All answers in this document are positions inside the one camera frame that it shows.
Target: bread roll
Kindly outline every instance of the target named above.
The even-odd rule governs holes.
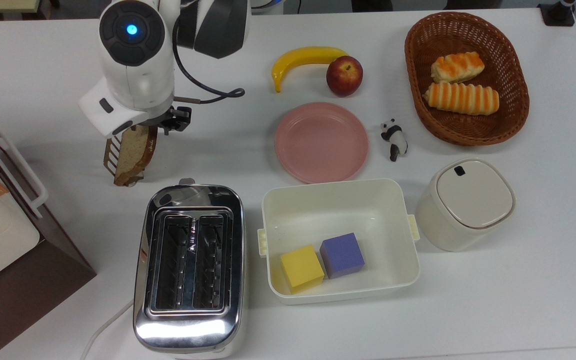
[[[471,116],[488,116],[499,110],[499,94],[490,86],[430,84],[423,98],[430,107]]]
[[[461,83],[473,79],[484,71],[484,63],[477,52],[440,56],[430,65],[430,76],[435,83]]]

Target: white container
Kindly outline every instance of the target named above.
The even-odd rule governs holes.
[[[515,192],[501,173],[471,157],[432,177],[414,215],[437,248],[459,251],[508,221],[516,203]]]
[[[406,211],[402,188],[388,178],[282,187],[263,197],[259,255],[268,283],[286,305],[322,303],[388,294],[419,277],[414,241],[419,232]],[[326,239],[354,233],[365,265],[361,271],[291,294],[280,256]]]

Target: yellow sponge block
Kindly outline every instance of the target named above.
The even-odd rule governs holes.
[[[281,255],[281,269],[291,294],[316,287],[324,280],[324,270],[311,244]]]

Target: chrome toaster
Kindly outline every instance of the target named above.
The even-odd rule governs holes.
[[[215,185],[166,187],[148,203],[134,292],[134,333],[177,359],[237,351],[247,321],[243,207]]]

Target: toy banana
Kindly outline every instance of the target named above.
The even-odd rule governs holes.
[[[338,57],[343,57],[346,51],[340,48],[328,46],[306,46],[295,48],[279,56],[272,66],[272,80],[274,90],[282,91],[282,80],[290,69],[305,64],[330,64]]]

